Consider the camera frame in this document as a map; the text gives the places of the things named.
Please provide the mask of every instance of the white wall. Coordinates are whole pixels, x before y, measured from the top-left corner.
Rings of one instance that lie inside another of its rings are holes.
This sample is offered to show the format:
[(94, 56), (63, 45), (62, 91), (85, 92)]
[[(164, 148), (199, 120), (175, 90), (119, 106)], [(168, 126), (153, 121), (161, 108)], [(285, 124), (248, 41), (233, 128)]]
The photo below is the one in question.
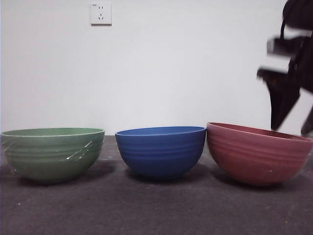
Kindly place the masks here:
[[(256, 79), (286, 0), (111, 0), (112, 27), (89, 0), (1, 1), (1, 130), (122, 129), (219, 121), (269, 129)], [(281, 131), (300, 133), (302, 97)]]

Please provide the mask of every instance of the bowl rim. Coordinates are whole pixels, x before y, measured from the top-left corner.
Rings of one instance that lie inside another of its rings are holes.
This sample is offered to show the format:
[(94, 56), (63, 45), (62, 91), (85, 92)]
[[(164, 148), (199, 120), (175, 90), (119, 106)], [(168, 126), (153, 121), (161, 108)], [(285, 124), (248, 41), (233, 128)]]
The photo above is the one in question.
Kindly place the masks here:
[[(178, 133), (169, 133), (169, 134), (155, 134), (155, 135), (126, 135), (126, 134), (121, 134), (121, 132), (124, 131), (135, 131), (135, 130), (144, 130), (144, 129), (156, 129), (156, 128), (168, 128), (168, 127), (197, 127), (201, 128), (200, 130), (195, 130), (195, 131), (185, 131), (185, 132), (178, 132)], [(182, 134), (187, 134), (187, 133), (196, 133), (196, 132), (201, 132), (206, 130), (206, 127), (202, 126), (155, 126), (155, 127), (143, 127), (143, 128), (135, 128), (135, 129), (127, 129), (127, 130), (122, 130), (118, 131), (115, 133), (116, 136), (170, 136), (170, 135), (182, 135)]]
[[(9, 132), (12, 131), (29, 131), (29, 130), (51, 130), (51, 129), (89, 129), (89, 130), (98, 130), (97, 132), (90, 132), (90, 133), (81, 133), (81, 134), (69, 134), (69, 135), (10, 135)], [(1, 136), (9, 136), (9, 137), (68, 137), (68, 136), (85, 136), (85, 135), (93, 135), (104, 133), (105, 131), (101, 128), (89, 128), (89, 127), (51, 127), (51, 128), (30, 128), (30, 129), (17, 129), (17, 130), (10, 130), (1, 133)]]
[[(224, 127), (224, 126), (219, 126), (218, 124), (223, 124), (223, 125), (232, 125), (232, 126), (238, 126), (238, 127), (246, 127), (246, 128), (251, 128), (254, 130), (260, 130), (260, 131), (268, 131), (268, 132), (274, 132), (274, 133), (278, 133), (278, 134), (283, 134), (286, 136), (290, 136), (290, 137), (294, 137), (296, 139), (288, 139), (288, 138), (283, 138), (283, 137), (277, 137), (277, 136), (269, 136), (269, 135), (262, 135), (262, 134), (258, 134), (258, 133), (252, 133), (252, 132), (248, 132), (248, 131), (241, 131), (241, 130), (236, 130), (230, 127)], [(236, 124), (229, 124), (229, 123), (222, 123), (222, 122), (207, 122), (206, 124), (208, 125), (212, 125), (212, 126), (216, 126), (218, 128), (223, 128), (223, 129), (228, 129), (228, 130), (233, 130), (233, 131), (238, 131), (238, 132), (242, 132), (242, 133), (248, 133), (251, 135), (257, 135), (257, 136), (264, 136), (267, 138), (275, 138), (275, 139), (280, 139), (280, 140), (286, 140), (286, 141), (300, 141), (300, 142), (310, 142), (313, 143), (313, 140), (302, 137), (302, 136), (297, 136), (297, 135), (292, 135), (292, 134), (285, 134), (285, 133), (281, 133), (281, 132), (276, 132), (276, 131), (270, 131), (270, 130), (266, 130), (266, 129), (261, 129), (261, 128), (255, 128), (255, 127), (249, 127), (249, 126), (242, 126), (242, 125), (236, 125)]]

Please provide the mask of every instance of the electrical outlet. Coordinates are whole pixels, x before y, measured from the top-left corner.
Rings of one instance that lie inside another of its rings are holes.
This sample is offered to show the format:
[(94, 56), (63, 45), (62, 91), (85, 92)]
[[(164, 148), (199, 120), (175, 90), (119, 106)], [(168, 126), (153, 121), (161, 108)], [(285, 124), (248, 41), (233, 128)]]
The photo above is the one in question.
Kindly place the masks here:
[(112, 24), (112, 4), (109, 2), (92, 3), (90, 5), (91, 25)]

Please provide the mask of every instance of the blurry object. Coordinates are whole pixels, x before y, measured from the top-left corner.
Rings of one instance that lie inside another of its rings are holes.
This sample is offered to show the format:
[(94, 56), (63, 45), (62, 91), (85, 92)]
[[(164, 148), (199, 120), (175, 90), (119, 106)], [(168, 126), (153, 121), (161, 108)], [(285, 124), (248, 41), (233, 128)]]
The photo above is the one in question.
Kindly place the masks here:
[[(277, 130), (300, 97), (300, 88), (313, 93), (313, 34), (285, 39), (285, 25), (313, 31), (313, 0), (289, 0), (283, 11), (279, 38), (270, 39), (268, 54), (290, 57), (287, 73), (260, 68), (257, 76), (268, 87), (271, 100), (271, 128)], [(313, 130), (313, 108), (301, 129)]]

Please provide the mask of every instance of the blue bowl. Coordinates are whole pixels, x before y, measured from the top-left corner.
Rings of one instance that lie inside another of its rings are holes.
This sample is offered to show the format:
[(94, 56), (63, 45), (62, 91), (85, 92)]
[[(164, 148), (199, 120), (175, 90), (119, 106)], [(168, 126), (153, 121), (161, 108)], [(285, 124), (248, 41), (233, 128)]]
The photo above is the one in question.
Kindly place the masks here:
[(152, 179), (169, 180), (198, 162), (205, 133), (203, 127), (171, 126), (120, 131), (115, 137), (129, 168)]

